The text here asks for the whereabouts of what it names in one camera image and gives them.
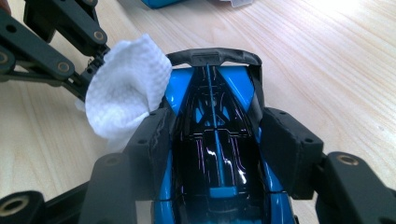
blue toy car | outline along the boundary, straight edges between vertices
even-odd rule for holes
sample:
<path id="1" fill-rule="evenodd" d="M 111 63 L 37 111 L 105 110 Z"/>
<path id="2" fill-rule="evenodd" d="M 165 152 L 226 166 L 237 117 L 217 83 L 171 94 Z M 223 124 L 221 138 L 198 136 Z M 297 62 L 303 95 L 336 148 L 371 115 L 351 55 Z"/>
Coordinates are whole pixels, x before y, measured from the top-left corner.
<path id="1" fill-rule="evenodd" d="M 289 196 L 259 150 L 260 58 L 236 49 L 168 57 L 191 67 L 172 72 L 163 100 L 174 118 L 154 222 L 294 223 Z"/>

black plastic bracket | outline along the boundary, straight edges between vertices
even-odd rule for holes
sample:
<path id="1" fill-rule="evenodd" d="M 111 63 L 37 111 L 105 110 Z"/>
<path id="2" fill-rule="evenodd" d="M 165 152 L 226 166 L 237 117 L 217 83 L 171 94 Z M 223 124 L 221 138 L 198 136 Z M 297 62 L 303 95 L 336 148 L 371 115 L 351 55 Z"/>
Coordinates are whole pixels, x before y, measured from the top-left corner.
<path id="1" fill-rule="evenodd" d="M 323 142 L 290 114 L 265 107 L 260 149 L 284 190 L 297 200 L 312 199 L 313 164 L 321 161 Z"/>

light wood surface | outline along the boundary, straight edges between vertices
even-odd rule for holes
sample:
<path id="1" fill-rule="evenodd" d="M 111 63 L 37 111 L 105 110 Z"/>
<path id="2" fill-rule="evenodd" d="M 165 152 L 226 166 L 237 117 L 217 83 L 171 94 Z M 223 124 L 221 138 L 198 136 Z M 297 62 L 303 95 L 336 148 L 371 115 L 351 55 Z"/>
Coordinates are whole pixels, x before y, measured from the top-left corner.
<path id="1" fill-rule="evenodd" d="M 21 21 L 24 2 L 9 2 Z M 268 106 L 291 113 L 325 142 L 326 153 L 360 156 L 396 189 L 394 1 L 255 0 L 232 8 L 190 0 L 152 10 L 119 0 L 100 1 L 96 10 L 110 47 L 148 33 L 165 53 L 211 47 L 256 53 Z M 78 71 L 86 66 L 88 58 L 61 36 L 51 45 Z M 65 89 L 0 83 L 0 198 L 34 189 L 48 200 L 89 179 L 106 141 L 74 102 Z M 317 223 L 313 201 L 293 208 L 301 223 Z"/>

screw hole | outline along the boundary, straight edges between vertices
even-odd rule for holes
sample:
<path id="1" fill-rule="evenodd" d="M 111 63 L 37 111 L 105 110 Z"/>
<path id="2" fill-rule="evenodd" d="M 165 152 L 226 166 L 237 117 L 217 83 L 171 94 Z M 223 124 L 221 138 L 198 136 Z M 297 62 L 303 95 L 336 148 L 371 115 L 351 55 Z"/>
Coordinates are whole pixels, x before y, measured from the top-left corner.
<path id="1" fill-rule="evenodd" d="M 337 159 L 346 165 L 358 165 L 359 164 L 359 162 L 356 159 L 354 159 L 350 156 L 347 156 L 347 155 L 339 155 L 337 157 Z"/>
<path id="2" fill-rule="evenodd" d="M 16 33 L 17 32 L 17 28 L 13 25 L 7 25 L 6 26 L 7 31 L 9 31 L 10 33 Z"/>
<path id="3" fill-rule="evenodd" d="M 29 197 L 22 195 L 11 198 L 0 205 L 0 217 L 7 217 L 20 212 L 29 203 Z"/>

white wipe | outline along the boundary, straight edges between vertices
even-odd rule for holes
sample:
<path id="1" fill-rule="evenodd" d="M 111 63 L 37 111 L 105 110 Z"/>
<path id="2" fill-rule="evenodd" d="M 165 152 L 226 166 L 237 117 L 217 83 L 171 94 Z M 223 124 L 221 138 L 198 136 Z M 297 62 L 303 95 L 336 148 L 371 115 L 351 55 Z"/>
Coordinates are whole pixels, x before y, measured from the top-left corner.
<path id="1" fill-rule="evenodd" d="M 85 110 L 108 152 L 121 151 L 141 121 L 158 108 L 172 64 L 148 35 L 121 41 L 105 56 L 88 88 Z"/>

